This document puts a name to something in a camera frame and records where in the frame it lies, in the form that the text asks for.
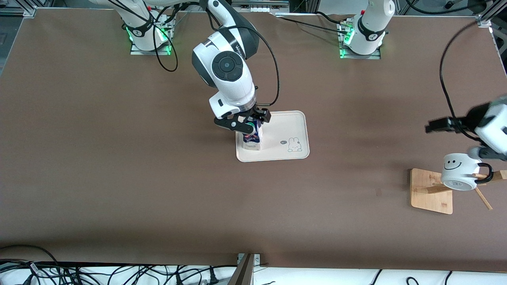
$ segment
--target black mug handle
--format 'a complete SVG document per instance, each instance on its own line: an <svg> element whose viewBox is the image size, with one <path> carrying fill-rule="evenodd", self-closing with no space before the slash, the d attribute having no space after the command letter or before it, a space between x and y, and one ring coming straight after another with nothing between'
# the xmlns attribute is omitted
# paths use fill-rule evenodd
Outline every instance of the black mug handle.
<svg viewBox="0 0 507 285"><path fill-rule="evenodd" d="M483 179L477 179L476 183L477 184L484 184L484 183L490 182L493 179L493 167L491 167L491 165L484 163L484 162L479 162L477 165L487 167L488 168L488 176L486 176L486 178L483 178Z"/></svg>

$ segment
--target wooden mug stand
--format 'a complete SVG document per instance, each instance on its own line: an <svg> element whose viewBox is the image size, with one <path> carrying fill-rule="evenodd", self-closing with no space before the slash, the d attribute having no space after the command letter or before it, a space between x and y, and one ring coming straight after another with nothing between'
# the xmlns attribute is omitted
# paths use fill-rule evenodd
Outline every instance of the wooden mug stand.
<svg viewBox="0 0 507 285"><path fill-rule="evenodd" d="M440 181L441 173L413 168L410 170L410 204L415 208L452 214L452 189ZM484 178L483 174L474 177ZM490 182L507 180L507 170L495 171ZM475 188L482 202L489 210L493 208L479 188Z"/></svg>

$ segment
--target smiley face mug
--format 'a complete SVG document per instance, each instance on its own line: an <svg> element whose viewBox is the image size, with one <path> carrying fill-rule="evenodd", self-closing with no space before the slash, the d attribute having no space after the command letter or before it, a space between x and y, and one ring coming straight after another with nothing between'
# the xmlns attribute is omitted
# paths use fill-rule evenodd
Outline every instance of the smiley face mug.
<svg viewBox="0 0 507 285"><path fill-rule="evenodd" d="M488 176L484 179L476 179L473 174L478 174L481 167L488 168ZM477 184L491 181L493 168L491 165L473 159L464 153L452 153L444 157L444 168L442 169L442 184L461 191L473 190Z"/></svg>

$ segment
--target black wire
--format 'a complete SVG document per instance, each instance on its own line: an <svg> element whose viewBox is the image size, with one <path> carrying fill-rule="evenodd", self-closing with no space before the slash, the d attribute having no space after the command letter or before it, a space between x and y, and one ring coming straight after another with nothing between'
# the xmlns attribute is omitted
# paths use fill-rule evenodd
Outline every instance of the black wire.
<svg viewBox="0 0 507 285"><path fill-rule="evenodd" d="M0 270L0 274L8 272L8 271L11 271L11 270L22 269L22 268L25 268L25 267L24 266L20 266L19 264L18 265L6 266L6 267L4 267L4 268L2 268Z"/></svg>
<svg viewBox="0 0 507 285"><path fill-rule="evenodd" d="M12 247L12 246L4 246L4 247L0 247L0 250L4 249L4 248L8 248L8 247ZM19 259L2 259L2 261L9 261L9 262L12 262L12 263L18 263L18 264L22 264L24 265L25 267L27 267L30 272L31 272L31 276L35 276L35 278L37 278L37 282L39 283L39 285L41 285L41 278L44 278L43 276L38 276L37 275L37 272L35 272L32 267L30 266L30 263L29 262L25 262L23 260L19 260Z"/></svg>
<svg viewBox="0 0 507 285"><path fill-rule="evenodd" d="M324 16L324 18L325 18L327 21L331 22L331 23L335 23L335 24L339 24L339 23L340 23L340 21L336 21L336 20L331 19L328 15L324 14L324 13L323 13L323 12L321 12L321 11L317 11L317 12L315 12L314 14L318 14L318 15L322 15L322 16Z"/></svg>
<svg viewBox="0 0 507 285"><path fill-rule="evenodd" d="M37 246L37 245L31 245L31 244L12 244L12 245L6 245L6 246L2 246L2 247L0 247L0 251L1 251L1 250L4 250L4 249L6 249L6 248L13 248L13 247L27 247L27 248L35 248L35 249L37 249L37 250L43 251L46 255L48 255L48 256L49 256L49 257L53 260L53 262L55 263L55 265L59 266L58 261L57 261L57 260L56 260L56 258L55 258L55 257L51 254L51 252L49 252L49 251L48 251L48 250L46 250L45 248L40 247L40 246ZM34 272L34 275L36 276L36 278L37 278L37 280L38 280L38 282L39 282L39 284L40 284L40 283L41 283L41 281L39 280L39 277L38 277L37 273L36 273L36 272Z"/></svg>
<svg viewBox="0 0 507 285"><path fill-rule="evenodd" d="M370 284L370 285L375 285L375 283L377 282L377 278L379 277L380 275L380 272L382 272L382 269L380 269L378 272L377 272L377 275L375 275L375 278L373 279L373 282Z"/></svg>
<svg viewBox="0 0 507 285"><path fill-rule="evenodd" d="M173 14L176 15L176 13L178 12L179 10L174 10L173 11ZM167 40L169 41L169 43L171 44L171 50L174 51L174 59L176 60L176 65L174 66L173 69L168 69L167 67L165 67L165 65L162 63L162 61L160 60L160 56L159 56L159 53L158 53L158 48L157 48L157 42L155 40L155 28L159 29L162 33L164 33L164 31L162 31L157 25L155 25L156 22L158 22L160 16L162 15L162 13L160 13L158 16L157 16L157 19L155 19L153 21L153 47L155 48L155 55L157 56L157 61L159 62L159 65L167 72L175 72L177 69L178 69L178 64L179 64L179 61L178 61L178 54L176 53L176 48L174 47L174 45L172 44L172 41L170 39L170 37L167 37Z"/></svg>
<svg viewBox="0 0 507 285"><path fill-rule="evenodd" d="M218 265L218 266L212 266L211 268L212 268L212 269L216 269L216 268L222 268L222 267L238 267L238 266L237 266L237 265ZM187 280L188 278L190 278L190 277L192 277L192 276L194 276L194 275L197 275L197 274L201 274L202 272L207 271L207 270L209 270L209 269L210 269L210 268L204 268L204 269L201 269L201 270L199 270L199 269L189 269L190 271L192 271L192 270L197 270L197 272L196 272L196 273L194 273L194 274L190 274L189 276L185 277L184 279L182 279L181 283L176 283L176 285L182 285L182 284L183 284L183 282L184 282L185 280Z"/></svg>
<svg viewBox="0 0 507 285"><path fill-rule="evenodd" d="M308 2L308 0L303 0L303 1L301 1L301 2L299 3L299 5L298 5L298 6L297 6L294 10L292 10L292 13L294 13L297 9L299 9L299 7L301 7L301 5L302 5L303 3L306 3L306 2Z"/></svg>
<svg viewBox="0 0 507 285"><path fill-rule="evenodd" d="M91 276L89 273L87 272L81 272L81 270L79 270L79 267L76 267L76 275L81 278L81 274L82 275L85 275L86 277L90 278L91 280L93 280L95 283L97 283L97 285L100 285L100 282L95 279L93 276Z"/></svg>
<svg viewBox="0 0 507 285"><path fill-rule="evenodd" d="M149 22L148 19L144 19L143 17L139 16L136 12L132 11L130 8L126 7L124 4L120 3L120 5L118 5L117 3L113 2L112 0L107 0L108 2L110 2L111 4L115 5L116 7L120 8L120 9L123 9L129 13L131 13L132 15L138 17L139 19L145 21L145 22ZM157 56L157 61L159 63L159 65L166 71L168 72L174 72L178 69L178 55L176 53L176 48L174 47L174 45L172 44L172 41L169 37L167 37L167 40L169 41L170 43L170 46L171 46L171 49L172 51L174 51L174 58L176 60L176 65L174 66L174 69L168 69L164 66L164 64L162 63L162 61L160 60L160 55L158 53L158 49L157 49L157 41L155 40L155 29L159 29L162 33L164 33L164 31L162 31L162 29L160 29L160 27L158 27L155 23L158 21L158 19L160 18L160 16L162 15L162 13L159 13L159 15L157 16L156 19L153 19L153 17L150 17L151 19L153 19L153 48L155 49L155 55Z"/></svg>
<svg viewBox="0 0 507 285"><path fill-rule="evenodd" d="M451 276L451 274L452 274L452 270L449 271L449 273L447 273L447 276L445 276L444 285L447 285L447 280L449 280L449 277Z"/></svg>
<svg viewBox="0 0 507 285"><path fill-rule="evenodd" d="M405 280L405 282L407 283L407 285L410 285L410 283L409 283L410 280L414 280L415 284L419 285L419 282L417 282L417 280L414 277L411 277L411 276L407 277L407 279Z"/></svg>
<svg viewBox="0 0 507 285"><path fill-rule="evenodd" d="M454 42L454 40L461 34L463 33L466 29L476 25L477 22L471 22L469 24L467 24L466 26L464 26L463 28L461 28L457 33L455 33L452 38L449 40L449 42L447 43L447 45L445 46L445 49L444 49L444 52L442 53L442 57L440 58L440 84L442 86L442 90L444 92L444 95L445 95L445 98L446 98L446 101L447 101L447 105L449 106L449 110L451 111L451 116L452 116L452 119L454 120L454 124L458 127L458 130L463 134L465 135L466 137L470 138L470 139L473 139L475 141L479 141L480 143L484 144L484 142L478 138L478 137L473 137L471 135L469 135L467 132L465 132L463 130L463 128L461 127L461 124L459 123L458 119L456 118L456 114L454 113L454 108L452 107L452 103L451 103L451 99L449 98L449 94L447 93L447 88L445 87L445 83L444 83L444 75L443 75L443 66L444 66L444 58L447 54L447 51L449 50L449 47L451 46L451 44Z"/></svg>
<svg viewBox="0 0 507 285"><path fill-rule="evenodd" d="M428 14L428 15L442 15L442 14L448 14L448 13L453 13L453 12L458 12L458 11L466 10L466 9L469 9L469 8L474 8L474 7L482 6L486 2L493 1L493 0L484 0L481 3L473 4L473 5L470 5L470 6L463 7L463 8L457 8L457 9L446 10L446 11L439 11L439 12L425 11L425 10L419 9L416 6L414 6L414 4L412 4L410 2L410 0L405 0L405 1L410 6L410 8L414 9L415 11L417 11L419 13Z"/></svg>
<svg viewBox="0 0 507 285"><path fill-rule="evenodd" d="M283 19L285 21L290 21L290 22L298 23L298 24L302 24L302 25L306 25L306 26L310 26L310 27L314 27L314 28L323 29L323 30L330 30L330 31L337 32L337 33L342 33L342 34L346 34L347 33L344 30L330 29L330 28L326 28L326 27L321 27L321 26L305 23L305 22L296 21L296 20L293 20L293 19L287 19L287 18L283 18L283 17L280 17L280 19Z"/></svg>
<svg viewBox="0 0 507 285"><path fill-rule="evenodd" d="M39 271L42 271L51 280L51 282L53 282L53 284L56 285L55 280L53 280L53 277L51 277L48 272L46 272L44 270L39 270Z"/></svg>
<svg viewBox="0 0 507 285"><path fill-rule="evenodd" d="M171 278L172 278L173 276L175 276L175 275L179 275L179 274L180 274L180 272L179 272L179 271L180 271L181 269L183 269L184 267L186 267L186 265L181 266L181 268L180 268L179 266L178 266L178 267L176 267L176 271L175 271L175 272L174 272L174 273L173 273L173 274L172 274L172 275L171 275L171 276L170 276L170 277L169 277L169 278L168 278L168 279L164 282L164 284L163 284L163 285L166 285L167 283L169 283L169 281L171 280Z"/></svg>
<svg viewBox="0 0 507 285"><path fill-rule="evenodd" d="M139 270L138 270L136 273L134 273L132 276L130 276L130 277L129 277L129 278L128 278L128 279L127 279L124 283L123 283L123 285L127 285L128 281L130 281L130 280L131 280L132 278L134 278L136 275L139 275L139 273L140 273L142 270L144 270L144 268L143 268L143 269L140 269L140 266L139 266Z"/></svg>
<svg viewBox="0 0 507 285"><path fill-rule="evenodd" d="M278 98L280 96L280 71L278 70L278 61L276 61L276 57L275 57L275 53L273 52L273 49L269 45L268 41L256 29L254 29L252 27L249 27L249 26L230 26L230 27L221 27L221 28L219 28L219 30L220 29L230 30L230 29L236 29L236 28L244 28L244 29L248 29L248 30L254 32L256 35L258 35L261 38L261 40L264 42L264 44L266 45L266 47L268 47L268 50L271 53L271 56L273 57L273 61L275 63L275 70L276 70L276 96L275 96L275 99L271 103L258 103L257 106L266 106L266 107L269 107L269 106L275 105L275 103L278 101Z"/></svg>
<svg viewBox="0 0 507 285"><path fill-rule="evenodd" d="M147 272L145 274L148 275L148 276L150 276L150 277L152 277L152 278L155 278L157 280L157 285L160 285L160 280L158 279L158 277L153 276L153 275L151 275L151 274L149 274Z"/></svg>
<svg viewBox="0 0 507 285"><path fill-rule="evenodd" d="M186 2L186 3L183 3L181 6L179 6L178 8L175 8L173 11L172 11L172 14L171 16L169 16L169 18L167 18L167 20L164 21L164 23L169 23L170 21L172 21L174 19L174 17L176 16L176 13L181 11L181 10L185 10L186 8L188 8L189 6L191 5L199 5L199 3L197 2ZM169 8L170 6L167 6L167 7L164 7L161 11L160 11L160 14L164 13L165 10L167 10L167 8Z"/></svg>
<svg viewBox="0 0 507 285"><path fill-rule="evenodd" d="M124 267L127 267L127 266L131 266L129 269L132 269L134 268L134 266L132 265L123 265L123 266L120 266L118 268L116 268L115 270L113 270L113 272L111 273L111 275L109 276L109 279L107 279L107 285L110 285L111 283L111 279L113 278L113 275L115 275L116 273L118 273L117 271L124 268Z"/></svg>

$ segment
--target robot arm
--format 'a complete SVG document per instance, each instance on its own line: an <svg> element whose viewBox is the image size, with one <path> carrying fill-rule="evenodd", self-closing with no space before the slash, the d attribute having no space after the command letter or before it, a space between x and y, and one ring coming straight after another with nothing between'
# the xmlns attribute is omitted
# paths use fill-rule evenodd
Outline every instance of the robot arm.
<svg viewBox="0 0 507 285"><path fill-rule="evenodd" d="M249 122L269 122L271 117L267 109L256 106L257 88L245 62L257 52L259 37L252 31L254 26L225 0L201 0L201 6L222 24L192 53L192 65L199 76L208 86L218 89L209 99L216 117L214 122L220 127L253 134L255 127Z"/></svg>
<svg viewBox="0 0 507 285"><path fill-rule="evenodd" d="M153 44L154 20L159 13L157 11L148 11L147 4L151 6L174 6L190 2L190 0L89 0L97 5L104 5L113 8L120 14L125 22L127 30L132 38L132 42L138 49L143 51L153 51L159 48L167 38L163 36L155 37L155 45Z"/></svg>
<svg viewBox="0 0 507 285"><path fill-rule="evenodd" d="M382 44L395 9L392 0L369 0L364 13L352 18L354 30L345 44L357 54L372 54Z"/></svg>
<svg viewBox="0 0 507 285"><path fill-rule="evenodd" d="M507 161L507 96L475 106L465 117L457 120L445 117L429 121L426 133L460 133L460 128L476 134L481 140L480 147L472 147L468 151L471 157Z"/></svg>

